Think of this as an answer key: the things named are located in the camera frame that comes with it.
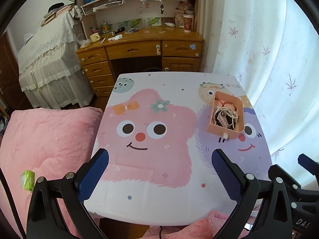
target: green package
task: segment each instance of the green package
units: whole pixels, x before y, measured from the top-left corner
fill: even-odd
[[[21,173],[21,187],[27,191],[33,191],[34,189],[34,172],[24,171]]]

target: blue gripper pad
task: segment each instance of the blue gripper pad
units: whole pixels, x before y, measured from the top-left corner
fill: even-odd
[[[298,157],[298,163],[312,175],[319,175],[319,164],[305,154]]]
[[[241,184],[217,150],[213,151],[212,164],[230,199],[239,203]]]
[[[108,165],[108,151],[103,149],[101,155],[95,160],[91,168],[84,175],[78,185],[78,199],[80,202],[87,200],[93,193],[98,181]]]

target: wooden drawer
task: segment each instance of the wooden drawer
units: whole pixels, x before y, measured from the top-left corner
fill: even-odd
[[[160,48],[159,55],[157,54],[157,45],[160,46],[159,40],[126,42],[108,46],[106,50],[110,60],[130,57],[160,56]]]
[[[107,55],[104,47],[91,49],[78,54],[81,65],[89,65],[102,61],[107,61]]]
[[[200,58],[163,57],[164,71],[198,72]]]
[[[194,57],[202,56],[202,42],[187,40],[163,40],[162,51],[164,57]]]
[[[103,97],[103,96],[110,96],[114,86],[103,86],[103,87],[95,87],[93,88],[96,96]]]
[[[92,76],[87,78],[92,87],[114,85],[114,79],[111,74]]]
[[[83,67],[83,70],[85,74],[87,75],[87,77],[112,73],[111,67],[108,61],[86,65]]]

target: purple cartoon character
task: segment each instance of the purple cartoon character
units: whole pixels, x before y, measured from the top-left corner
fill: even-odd
[[[211,113],[211,106],[204,105],[198,112],[196,145],[203,161],[212,166],[212,152],[221,148],[227,157],[239,165],[244,173],[252,173],[258,179],[266,179],[272,165],[267,142],[253,109],[244,108],[245,130],[236,139],[225,140],[220,136],[206,132]]]

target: desk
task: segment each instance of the desk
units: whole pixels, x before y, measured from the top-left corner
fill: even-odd
[[[245,131],[224,140],[207,133],[213,93],[243,101]],[[234,76],[194,72],[120,75],[98,130],[93,154],[105,148],[109,165],[88,211],[129,223],[189,225],[211,209],[230,214],[211,156],[221,148],[245,173],[267,177],[272,165],[264,133]]]
[[[120,40],[92,43],[79,49],[77,54],[95,94],[109,97],[114,81],[121,73],[142,72],[155,66],[163,71],[198,72],[203,41],[196,32],[151,27],[123,34]]]

